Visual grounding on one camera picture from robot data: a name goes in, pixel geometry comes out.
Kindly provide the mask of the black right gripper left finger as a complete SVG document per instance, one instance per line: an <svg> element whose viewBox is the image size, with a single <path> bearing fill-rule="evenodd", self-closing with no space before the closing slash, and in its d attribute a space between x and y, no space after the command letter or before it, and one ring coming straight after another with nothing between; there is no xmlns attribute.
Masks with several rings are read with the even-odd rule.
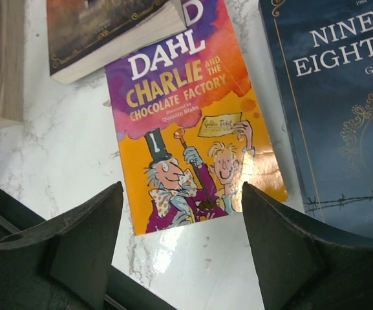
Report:
<svg viewBox="0 0 373 310"><path fill-rule="evenodd" d="M101 309L122 205L118 182L37 225L6 222L20 203L0 189L0 309Z"/></svg>

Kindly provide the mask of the Nineteen Eighty-Four dark book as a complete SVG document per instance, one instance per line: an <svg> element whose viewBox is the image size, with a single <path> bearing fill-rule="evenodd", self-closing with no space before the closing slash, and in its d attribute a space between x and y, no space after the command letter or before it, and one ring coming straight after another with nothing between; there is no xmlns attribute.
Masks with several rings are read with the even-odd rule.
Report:
<svg viewBox="0 0 373 310"><path fill-rule="evenodd" d="M260 1L307 215L373 238L373 1Z"/></svg>

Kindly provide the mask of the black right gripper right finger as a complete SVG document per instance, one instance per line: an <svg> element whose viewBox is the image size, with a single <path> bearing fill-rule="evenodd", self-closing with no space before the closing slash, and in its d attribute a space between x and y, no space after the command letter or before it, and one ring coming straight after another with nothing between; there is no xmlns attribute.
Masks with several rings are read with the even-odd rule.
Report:
<svg viewBox="0 0 373 310"><path fill-rule="evenodd" d="M315 220L249 183L242 213L265 309L373 309L373 238Z"/></svg>

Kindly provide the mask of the Tale of Two Cities book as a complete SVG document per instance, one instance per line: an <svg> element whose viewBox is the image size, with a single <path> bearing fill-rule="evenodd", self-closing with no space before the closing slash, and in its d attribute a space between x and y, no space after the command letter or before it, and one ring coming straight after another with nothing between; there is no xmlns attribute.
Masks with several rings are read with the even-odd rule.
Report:
<svg viewBox="0 0 373 310"><path fill-rule="evenodd" d="M180 1L46 2L50 76L73 83L186 29Z"/></svg>

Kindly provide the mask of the Roald Dahl Charlie book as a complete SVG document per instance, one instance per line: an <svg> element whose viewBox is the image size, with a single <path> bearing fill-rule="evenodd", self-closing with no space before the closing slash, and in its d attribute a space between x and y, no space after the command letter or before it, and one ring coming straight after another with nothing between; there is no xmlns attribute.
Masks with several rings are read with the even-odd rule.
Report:
<svg viewBox="0 0 373 310"><path fill-rule="evenodd" d="M105 68L137 235L238 213L250 183L288 193L223 1L184 1L187 28Z"/></svg>

